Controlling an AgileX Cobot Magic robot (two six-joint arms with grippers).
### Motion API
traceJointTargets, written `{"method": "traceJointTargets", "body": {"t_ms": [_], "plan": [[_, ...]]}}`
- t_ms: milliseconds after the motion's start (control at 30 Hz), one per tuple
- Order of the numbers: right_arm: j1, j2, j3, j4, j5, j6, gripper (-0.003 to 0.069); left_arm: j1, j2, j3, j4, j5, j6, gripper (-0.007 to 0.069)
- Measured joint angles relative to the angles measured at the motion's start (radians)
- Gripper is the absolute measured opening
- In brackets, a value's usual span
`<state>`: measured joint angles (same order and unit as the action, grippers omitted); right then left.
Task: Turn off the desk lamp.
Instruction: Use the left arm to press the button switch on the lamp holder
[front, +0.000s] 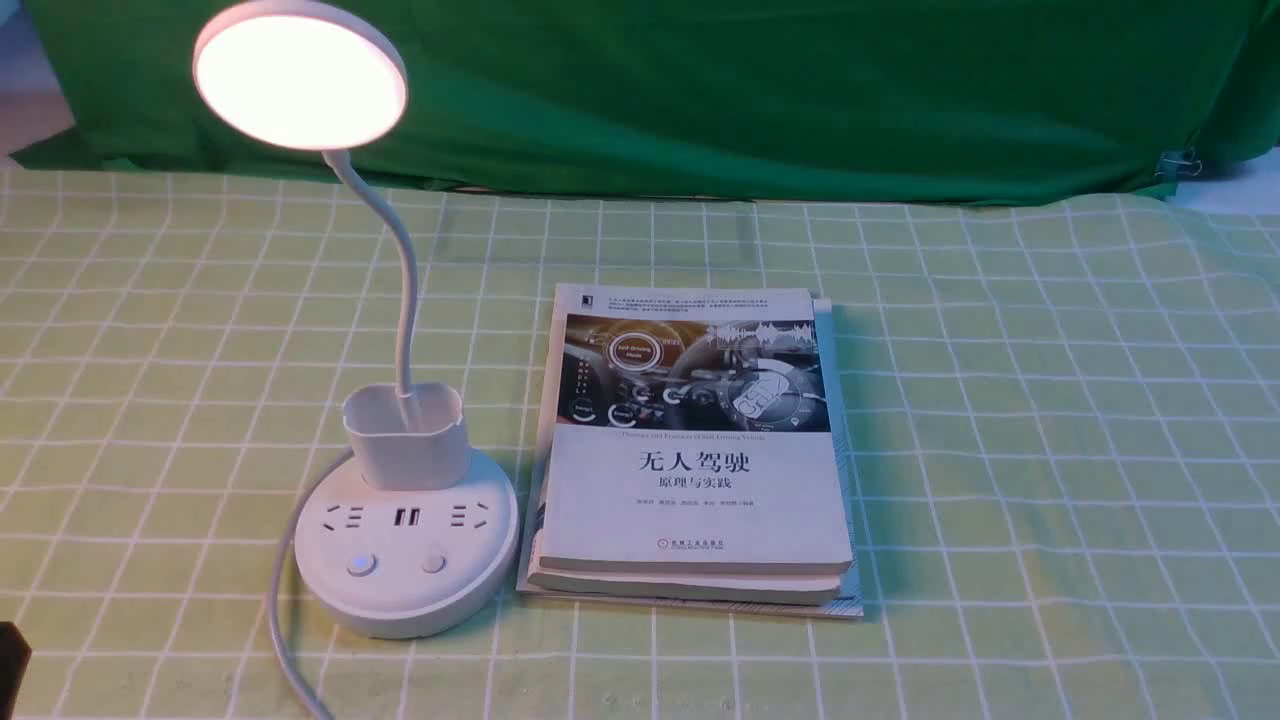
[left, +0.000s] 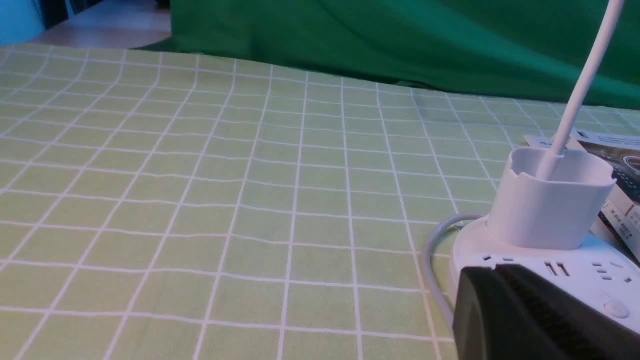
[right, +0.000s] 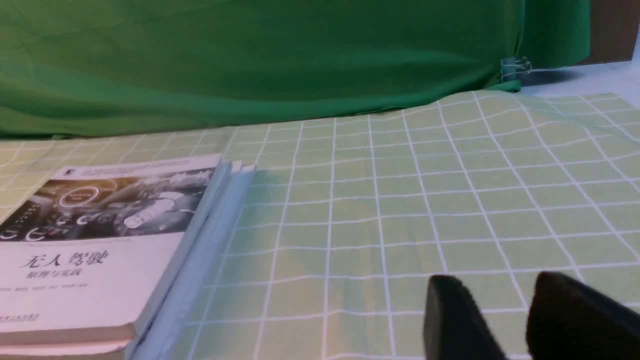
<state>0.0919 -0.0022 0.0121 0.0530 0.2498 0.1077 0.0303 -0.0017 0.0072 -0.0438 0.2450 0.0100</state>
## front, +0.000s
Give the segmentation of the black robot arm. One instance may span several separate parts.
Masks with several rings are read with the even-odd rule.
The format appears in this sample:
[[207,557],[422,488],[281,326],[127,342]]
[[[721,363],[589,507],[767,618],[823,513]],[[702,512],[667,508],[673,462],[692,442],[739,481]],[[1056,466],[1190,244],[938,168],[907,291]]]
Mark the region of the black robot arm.
[[20,689],[32,650],[13,621],[1,621],[1,694],[10,703]]

